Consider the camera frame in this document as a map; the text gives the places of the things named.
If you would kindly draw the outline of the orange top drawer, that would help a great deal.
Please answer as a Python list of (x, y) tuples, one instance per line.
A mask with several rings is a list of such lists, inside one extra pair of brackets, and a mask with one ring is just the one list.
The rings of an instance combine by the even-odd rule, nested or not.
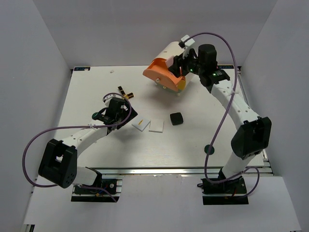
[(180, 91), (177, 87), (185, 77), (175, 77), (167, 68), (165, 59), (155, 58), (152, 63), (143, 71), (143, 75), (153, 80), (156, 84), (161, 84), (174, 91)]

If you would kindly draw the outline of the white compact with gold stripe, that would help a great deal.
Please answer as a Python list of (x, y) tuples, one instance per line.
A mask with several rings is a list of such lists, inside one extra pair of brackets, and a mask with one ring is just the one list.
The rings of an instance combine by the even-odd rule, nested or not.
[(137, 130), (143, 132), (147, 126), (150, 124), (150, 120), (142, 117), (142, 116), (136, 116), (133, 120), (131, 125), (136, 128)]

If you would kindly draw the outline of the black square compact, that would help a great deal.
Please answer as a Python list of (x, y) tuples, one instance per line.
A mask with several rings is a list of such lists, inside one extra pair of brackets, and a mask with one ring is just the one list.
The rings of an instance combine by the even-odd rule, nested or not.
[(172, 113), (169, 115), (171, 124), (177, 126), (183, 123), (183, 116), (181, 112)]

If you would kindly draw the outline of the pink rectangular compact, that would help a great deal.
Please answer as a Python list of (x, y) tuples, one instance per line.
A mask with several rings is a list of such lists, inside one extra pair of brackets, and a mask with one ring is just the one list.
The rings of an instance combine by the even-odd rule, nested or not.
[(174, 56), (171, 56), (168, 59), (166, 59), (165, 64), (168, 68), (173, 65), (173, 62), (174, 62), (173, 59), (174, 59)]

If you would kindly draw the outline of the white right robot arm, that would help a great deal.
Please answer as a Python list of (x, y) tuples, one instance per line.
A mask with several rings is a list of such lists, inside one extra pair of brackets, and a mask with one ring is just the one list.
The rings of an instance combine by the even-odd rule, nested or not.
[(216, 57), (211, 44), (202, 44), (197, 51), (186, 48), (174, 56), (168, 70), (176, 77), (198, 75), (201, 84), (225, 108), (224, 116), (230, 116), (236, 127), (231, 140), (232, 154), (218, 176), (218, 188), (228, 193), (250, 161), (268, 147), (272, 123), (268, 117), (260, 117), (236, 92), (237, 82), (218, 68)]

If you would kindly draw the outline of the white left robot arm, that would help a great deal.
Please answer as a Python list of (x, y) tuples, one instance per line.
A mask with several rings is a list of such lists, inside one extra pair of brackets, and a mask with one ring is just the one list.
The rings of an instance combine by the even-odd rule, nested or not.
[(79, 167), (77, 159), (97, 140), (120, 129), (137, 115), (126, 100), (112, 97), (107, 107), (93, 113), (86, 128), (65, 139), (52, 139), (47, 143), (38, 174), (64, 189), (74, 184), (85, 185), (92, 193), (100, 191), (101, 174), (91, 168)]

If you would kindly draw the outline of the yellow middle drawer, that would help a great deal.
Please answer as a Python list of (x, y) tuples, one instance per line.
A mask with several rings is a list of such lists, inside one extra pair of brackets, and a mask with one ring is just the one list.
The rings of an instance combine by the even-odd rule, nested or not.
[(183, 91), (186, 88), (186, 81), (185, 80), (181, 80), (178, 85), (177, 85), (178, 89)]

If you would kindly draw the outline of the cream cylindrical drawer organizer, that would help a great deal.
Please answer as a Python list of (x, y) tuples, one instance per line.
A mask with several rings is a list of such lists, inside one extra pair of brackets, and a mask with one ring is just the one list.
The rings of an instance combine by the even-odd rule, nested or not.
[(177, 95), (183, 92), (193, 78), (193, 74), (176, 77), (169, 71), (174, 58), (180, 60), (187, 58), (190, 47), (181, 48), (178, 42), (169, 43), (143, 71), (143, 75), (155, 82), (155, 84), (168, 89)]

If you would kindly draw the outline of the white square compact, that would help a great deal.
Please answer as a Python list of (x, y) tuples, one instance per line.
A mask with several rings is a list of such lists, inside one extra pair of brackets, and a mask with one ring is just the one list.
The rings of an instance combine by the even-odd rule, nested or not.
[(152, 119), (149, 126), (149, 132), (162, 133), (164, 129), (164, 120)]

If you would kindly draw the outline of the blue right corner label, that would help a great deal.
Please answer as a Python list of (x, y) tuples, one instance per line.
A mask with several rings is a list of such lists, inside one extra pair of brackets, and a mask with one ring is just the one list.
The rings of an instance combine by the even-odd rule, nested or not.
[(218, 69), (234, 69), (233, 65), (218, 65)]

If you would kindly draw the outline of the blue corner label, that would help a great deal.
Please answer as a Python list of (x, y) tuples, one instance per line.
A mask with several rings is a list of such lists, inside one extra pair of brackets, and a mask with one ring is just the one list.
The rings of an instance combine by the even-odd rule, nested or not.
[(73, 69), (75, 72), (79, 72), (79, 71), (89, 71), (90, 67), (75, 67)]
[(234, 69), (233, 65), (218, 65), (218, 69)]

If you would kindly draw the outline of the blue left corner label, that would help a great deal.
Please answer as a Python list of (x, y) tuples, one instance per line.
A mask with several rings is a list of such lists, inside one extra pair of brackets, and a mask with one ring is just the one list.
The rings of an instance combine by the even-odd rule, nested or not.
[(79, 72), (79, 71), (89, 71), (90, 67), (75, 67), (73, 69), (75, 72)]

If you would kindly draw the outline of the dark green round disc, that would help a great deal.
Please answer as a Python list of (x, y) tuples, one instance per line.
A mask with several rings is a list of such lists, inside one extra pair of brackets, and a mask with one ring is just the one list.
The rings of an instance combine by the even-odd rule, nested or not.
[(204, 147), (204, 152), (205, 152), (206, 154), (213, 155), (214, 152), (215, 152), (215, 149), (214, 149), (213, 146), (206, 145), (206, 146)]

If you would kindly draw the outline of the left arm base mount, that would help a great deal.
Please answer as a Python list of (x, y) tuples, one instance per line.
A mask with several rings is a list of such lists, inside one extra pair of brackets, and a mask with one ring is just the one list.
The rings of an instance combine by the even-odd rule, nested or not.
[(107, 176), (91, 168), (78, 168), (73, 182), (72, 202), (116, 203), (120, 198), (123, 180)]

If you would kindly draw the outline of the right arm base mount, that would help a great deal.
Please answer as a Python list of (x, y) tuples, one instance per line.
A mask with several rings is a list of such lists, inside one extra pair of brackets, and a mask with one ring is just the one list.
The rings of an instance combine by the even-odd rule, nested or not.
[(202, 189), (204, 205), (246, 205), (249, 204), (247, 189), (242, 176), (223, 183), (214, 184), (201, 179), (197, 184)]

